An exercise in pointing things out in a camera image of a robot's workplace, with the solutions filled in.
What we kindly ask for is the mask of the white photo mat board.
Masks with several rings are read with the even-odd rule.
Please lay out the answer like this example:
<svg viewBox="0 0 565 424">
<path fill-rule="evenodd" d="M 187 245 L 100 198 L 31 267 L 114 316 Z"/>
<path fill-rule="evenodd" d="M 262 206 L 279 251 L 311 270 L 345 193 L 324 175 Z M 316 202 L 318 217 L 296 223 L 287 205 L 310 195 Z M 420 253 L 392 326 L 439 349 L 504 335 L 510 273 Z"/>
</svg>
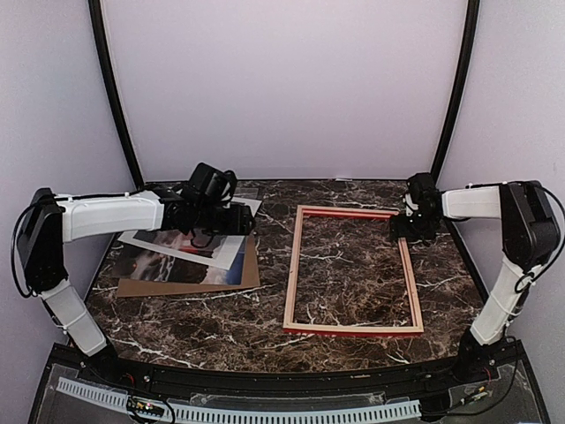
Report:
<svg viewBox="0 0 565 424">
<path fill-rule="evenodd" d="M 246 236 L 214 236 L 206 247 L 192 244 L 192 235 L 180 231 L 126 231 L 118 240 L 127 245 L 184 261 L 228 270 Z"/>
</svg>

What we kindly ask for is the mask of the red wooden picture frame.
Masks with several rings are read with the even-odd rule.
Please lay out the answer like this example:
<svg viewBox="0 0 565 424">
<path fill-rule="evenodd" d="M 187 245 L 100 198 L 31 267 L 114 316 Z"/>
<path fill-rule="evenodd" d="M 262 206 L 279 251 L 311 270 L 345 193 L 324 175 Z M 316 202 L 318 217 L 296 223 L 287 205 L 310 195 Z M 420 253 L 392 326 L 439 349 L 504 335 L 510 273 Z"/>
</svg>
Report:
<svg viewBox="0 0 565 424">
<path fill-rule="evenodd" d="M 306 324 L 294 321 L 304 218 L 306 216 L 322 216 L 388 221 L 399 215 L 400 213 L 398 211 L 389 209 L 338 208 L 308 205 L 297 206 L 292 252 L 290 257 L 289 279 L 282 321 L 282 328 L 285 332 L 301 335 L 314 334 L 329 337 L 415 337 L 424 333 L 424 323 L 421 314 L 418 290 L 409 248 L 405 238 L 399 238 L 397 240 L 397 245 L 403 265 L 404 282 L 406 285 L 411 312 L 410 326 L 345 326 L 341 324 Z"/>
</svg>

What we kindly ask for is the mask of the clear acrylic sheet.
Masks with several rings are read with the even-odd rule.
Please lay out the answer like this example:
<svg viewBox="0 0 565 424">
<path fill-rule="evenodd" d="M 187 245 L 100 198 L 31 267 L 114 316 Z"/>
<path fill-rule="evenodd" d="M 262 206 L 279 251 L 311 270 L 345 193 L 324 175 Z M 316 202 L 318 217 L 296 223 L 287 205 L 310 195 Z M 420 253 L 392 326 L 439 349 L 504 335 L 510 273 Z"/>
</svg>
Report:
<svg viewBox="0 0 565 424">
<path fill-rule="evenodd" d="M 238 187 L 234 193 L 232 200 L 234 202 L 254 203 L 259 199 L 259 189 L 257 187 Z"/>
</svg>

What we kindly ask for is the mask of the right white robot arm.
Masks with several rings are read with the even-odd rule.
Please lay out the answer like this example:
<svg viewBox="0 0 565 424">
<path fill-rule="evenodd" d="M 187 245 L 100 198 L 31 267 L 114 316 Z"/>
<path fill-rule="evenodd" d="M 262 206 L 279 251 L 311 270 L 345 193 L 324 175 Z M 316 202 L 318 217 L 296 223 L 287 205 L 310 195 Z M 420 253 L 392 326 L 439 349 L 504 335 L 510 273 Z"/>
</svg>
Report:
<svg viewBox="0 0 565 424">
<path fill-rule="evenodd" d="M 392 217 L 390 237 L 433 240 L 443 221 L 472 218 L 501 223 L 501 270 L 481 312 L 463 333 L 450 374 L 471 382 L 488 364 L 489 355 L 521 314 L 530 288 L 551 266 L 564 243 L 548 199 L 537 180 L 469 185 L 440 191 L 431 174 L 420 172 L 407 181 L 405 210 Z"/>
</svg>

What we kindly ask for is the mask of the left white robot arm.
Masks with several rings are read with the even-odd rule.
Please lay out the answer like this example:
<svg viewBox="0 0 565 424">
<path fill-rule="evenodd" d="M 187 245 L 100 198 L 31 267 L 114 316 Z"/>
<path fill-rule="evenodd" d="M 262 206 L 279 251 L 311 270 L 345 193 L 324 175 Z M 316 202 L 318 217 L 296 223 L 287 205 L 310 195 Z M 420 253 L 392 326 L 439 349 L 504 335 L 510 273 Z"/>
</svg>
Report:
<svg viewBox="0 0 565 424">
<path fill-rule="evenodd" d="M 260 202 L 153 187 L 136 193 L 56 195 L 36 191 L 11 235 L 11 271 L 19 294 L 37 296 L 79 351 L 91 358 L 91 372 L 106 385 L 124 379 L 124 364 L 69 280 L 64 244 L 124 231 L 168 231 L 247 236 Z"/>
</svg>

